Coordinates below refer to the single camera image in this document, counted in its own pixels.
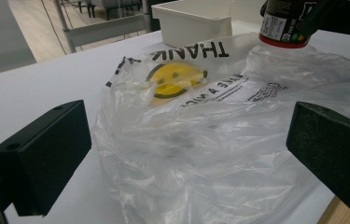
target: chair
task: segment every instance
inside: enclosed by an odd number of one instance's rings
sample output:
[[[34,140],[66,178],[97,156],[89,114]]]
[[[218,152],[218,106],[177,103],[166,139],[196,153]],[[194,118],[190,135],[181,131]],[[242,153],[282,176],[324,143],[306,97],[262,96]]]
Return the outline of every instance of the chair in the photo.
[[[82,13],[82,2],[85,2],[85,4],[87,4],[88,16],[91,17],[92,13],[92,16],[95,18],[95,11],[93,10],[95,6],[92,4],[91,0],[78,1],[79,13]]]
[[[140,6],[142,6],[141,0],[91,0],[91,3],[94,7],[105,8],[105,15],[108,21],[110,10],[132,8],[134,6],[138,6],[140,9]]]

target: clear plastic bag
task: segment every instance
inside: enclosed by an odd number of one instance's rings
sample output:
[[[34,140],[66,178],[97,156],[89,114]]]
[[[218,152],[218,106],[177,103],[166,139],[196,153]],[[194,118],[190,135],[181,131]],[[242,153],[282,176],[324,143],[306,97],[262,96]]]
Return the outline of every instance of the clear plastic bag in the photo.
[[[272,223],[319,183],[286,148],[294,104],[350,118],[350,61],[256,38],[119,65],[92,135],[126,223]]]

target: yellow smiley face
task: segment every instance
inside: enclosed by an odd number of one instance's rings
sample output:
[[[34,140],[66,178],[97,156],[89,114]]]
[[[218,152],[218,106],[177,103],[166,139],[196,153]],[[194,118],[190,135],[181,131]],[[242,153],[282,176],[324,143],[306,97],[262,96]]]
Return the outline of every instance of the yellow smiley face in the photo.
[[[158,85],[154,96],[159,99],[175,98],[197,85],[207,76],[206,71],[197,70],[184,63],[160,64],[148,75],[147,81]]]

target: floor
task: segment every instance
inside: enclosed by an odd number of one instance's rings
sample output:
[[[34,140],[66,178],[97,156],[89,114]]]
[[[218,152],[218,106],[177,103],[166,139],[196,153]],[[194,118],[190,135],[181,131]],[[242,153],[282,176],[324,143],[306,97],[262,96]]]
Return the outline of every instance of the floor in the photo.
[[[8,3],[38,63],[70,53],[53,0],[8,0]],[[96,18],[89,18],[87,8],[84,6],[82,13],[80,13],[75,0],[74,2],[64,1],[62,10],[69,28],[105,21],[105,10],[103,8],[96,7]],[[142,12],[136,8],[134,11],[125,11],[124,14],[127,16],[134,13]],[[110,12],[110,20],[118,17],[118,12]],[[138,32],[92,43],[77,48],[77,51],[96,48],[144,33]]]

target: plastic bag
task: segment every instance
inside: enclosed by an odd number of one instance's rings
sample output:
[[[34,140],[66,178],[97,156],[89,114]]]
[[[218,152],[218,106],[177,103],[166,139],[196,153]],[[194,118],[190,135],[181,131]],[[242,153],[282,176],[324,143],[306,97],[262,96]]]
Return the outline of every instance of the plastic bag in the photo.
[[[126,223],[275,223],[319,184],[286,148],[294,104],[350,118],[350,61],[256,39],[119,65],[92,134]]]

